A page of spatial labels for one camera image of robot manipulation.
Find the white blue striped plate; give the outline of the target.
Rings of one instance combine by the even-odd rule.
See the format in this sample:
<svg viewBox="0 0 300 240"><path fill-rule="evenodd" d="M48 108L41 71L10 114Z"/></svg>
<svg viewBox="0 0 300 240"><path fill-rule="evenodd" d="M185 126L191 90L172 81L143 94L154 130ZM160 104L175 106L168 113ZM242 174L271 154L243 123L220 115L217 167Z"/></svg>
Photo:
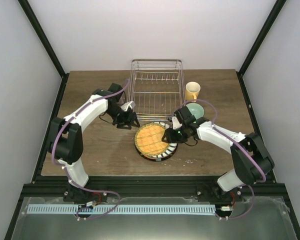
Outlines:
<svg viewBox="0 0 300 240"><path fill-rule="evenodd" d="M153 124L159 124L163 126L165 129L170 128L167 123L155 121L152 122ZM177 143L169 143L167 149L160 154L157 155L150 155L148 158L152 159L155 162L160 162L169 159L177 150L178 144Z"/></svg>

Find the yellow woven pattern plate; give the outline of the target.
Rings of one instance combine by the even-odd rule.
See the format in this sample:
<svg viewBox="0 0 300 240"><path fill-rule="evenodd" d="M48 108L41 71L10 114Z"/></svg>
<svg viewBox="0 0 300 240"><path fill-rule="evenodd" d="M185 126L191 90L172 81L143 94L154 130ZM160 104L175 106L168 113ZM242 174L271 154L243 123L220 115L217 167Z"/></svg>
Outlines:
<svg viewBox="0 0 300 240"><path fill-rule="evenodd" d="M136 148L146 156L155 158L163 154L169 143L162 141L167 126L164 122L151 122L138 129L134 137Z"/></svg>

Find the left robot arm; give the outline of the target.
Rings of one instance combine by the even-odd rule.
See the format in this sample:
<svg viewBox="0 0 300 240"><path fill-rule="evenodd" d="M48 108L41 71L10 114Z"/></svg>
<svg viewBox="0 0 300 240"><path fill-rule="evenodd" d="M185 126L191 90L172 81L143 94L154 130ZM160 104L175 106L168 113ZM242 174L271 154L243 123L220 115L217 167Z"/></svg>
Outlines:
<svg viewBox="0 0 300 240"><path fill-rule="evenodd" d="M119 103L129 85L130 81L126 79L124 85L112 83L107 90L97 89L73 113L51 121L47 151L52 163L64 170L68 183L76 188L75 197L81 202L87 202L92 194L113 194L110 190L92 190L87 186L89 176L82 163L83 132L96 118L105 114L111 117L111 125L118 129L140 127L134 112L135 103L128 100Z"/></svg>

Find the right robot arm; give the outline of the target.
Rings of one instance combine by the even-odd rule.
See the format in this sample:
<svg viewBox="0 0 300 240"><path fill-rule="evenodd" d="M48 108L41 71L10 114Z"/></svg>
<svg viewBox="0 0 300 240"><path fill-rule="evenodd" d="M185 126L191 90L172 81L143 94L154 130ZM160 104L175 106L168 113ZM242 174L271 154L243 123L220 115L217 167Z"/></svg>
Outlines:
<svg viewBox="0 0 300 240"><path fill-rule="evenodd" d="M170 118L172 125L165 130L162 141L184 144L189 138L194 138L211 143L231 155L233 169L220 176L217 185L212 188L213 198L219 202L226 200L234 188L264 183L275 163L262 138L254 132L230 131L204 115L204 108L197 103L179 108Z"/></svg>

